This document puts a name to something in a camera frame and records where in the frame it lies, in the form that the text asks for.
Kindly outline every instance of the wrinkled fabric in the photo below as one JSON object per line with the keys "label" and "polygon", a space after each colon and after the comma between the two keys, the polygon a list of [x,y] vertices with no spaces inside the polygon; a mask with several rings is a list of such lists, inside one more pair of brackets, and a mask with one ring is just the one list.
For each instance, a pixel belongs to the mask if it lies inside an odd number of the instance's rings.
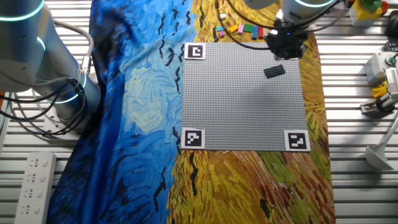
{"label": "wrinkled fabric", "polygon": [[52,195],[47,223],[166,223],[183,45],[197,34],[191,7],[189,0],[93,1],[101,103]]}

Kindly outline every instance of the metal grate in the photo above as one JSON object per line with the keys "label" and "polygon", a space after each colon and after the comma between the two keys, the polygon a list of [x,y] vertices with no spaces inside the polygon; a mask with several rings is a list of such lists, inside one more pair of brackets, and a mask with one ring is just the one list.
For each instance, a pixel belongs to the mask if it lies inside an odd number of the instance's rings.
{"label": "metal grate", "polygon": [[[386,16],[398,9],[398,1],[387,2],[391,9]],[[47,4],[56,19],[88,30],[91,1],[47,1]],[[335,16],[332,13],[323,17],[317,25],[325,26]],[[361,115],[359,110],[360,104],[374,100],[363,65],[372,54],[384,51],[387,38],[382,35],[382,23],[386,16],[365,30],[351,27],[345,16],[334,26],[317,32],[337,224],[398,223],[398,133],[386,148],[386,156],[395,170],[374,173],[363,157],[365,146],[376,144],[387,133],[397,113],[373,120]],[[88,48],[84,37],[60,27],[57,32],[81,62]],[[30,109],[28,116],[39,112],[36,105],[25,107]],[[39,126],[43,126],[43,122],[43,119],[35,121]],[[50,151],[57,155],[53,182],[56,186],[75,143],[75,140],[43,142],[25,132],[16,122],[9,122],[0,155],[0,223],[14,223],[28,153]]]}

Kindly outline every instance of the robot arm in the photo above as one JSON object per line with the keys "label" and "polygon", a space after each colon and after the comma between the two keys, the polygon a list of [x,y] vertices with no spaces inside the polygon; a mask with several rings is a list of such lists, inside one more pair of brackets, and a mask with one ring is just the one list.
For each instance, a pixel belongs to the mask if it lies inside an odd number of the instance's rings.
{"label": "robot arm", "polygon": [[[59,91],[65,81],[74,80],[84,90],[69,84],[58,95],[54,108],[64,121],[82,117],[75,129],[81,131],[100,102],[100,89],[86,74],[91,52],[84,57],[85,67],[81,68],[57,35],[44,0],[0,1],[0,30],[6,34],[0,35],[0,91],[32,88],[47,96]],[[86,107],[86,113],[81,113],[82,107]]]}
{"label": "robot arm", "polygon": [[[266,42],[280,60],[301,58],[317,19],[340,0],[282,0],[282,8],[276,15],[274,29],[266,37]],[[252,9],[262,9],[275,3],[274,0],[245,0]]]}

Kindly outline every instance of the gray lego baseplate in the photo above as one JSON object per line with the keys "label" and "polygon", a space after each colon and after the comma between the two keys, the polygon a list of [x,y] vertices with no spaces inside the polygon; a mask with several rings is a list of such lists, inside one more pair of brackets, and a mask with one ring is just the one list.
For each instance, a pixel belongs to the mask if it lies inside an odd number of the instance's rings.
{"label": "gray lego baseplate", "polygon": [[[268,79],[264,69],[277,65],[286,73]],[[206,150],[286,151],[285,130],[304,132],[306,139],[293,135],[297,141],[290,146],[300,151],[307,143],[309,149],[298,60],[276,61],[269,50],[235,43],[206,43],[205,60],[184,60],[182,127],[204,129]]]}

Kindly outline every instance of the power strip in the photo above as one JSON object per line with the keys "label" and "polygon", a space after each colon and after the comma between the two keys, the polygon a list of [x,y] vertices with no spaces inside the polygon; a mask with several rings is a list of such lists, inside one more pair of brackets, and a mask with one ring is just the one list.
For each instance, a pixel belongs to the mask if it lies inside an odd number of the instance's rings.
{"label": "power strip", "polygon": [[15,224],[46,222],[56,161],[51,152],[29,154]]}

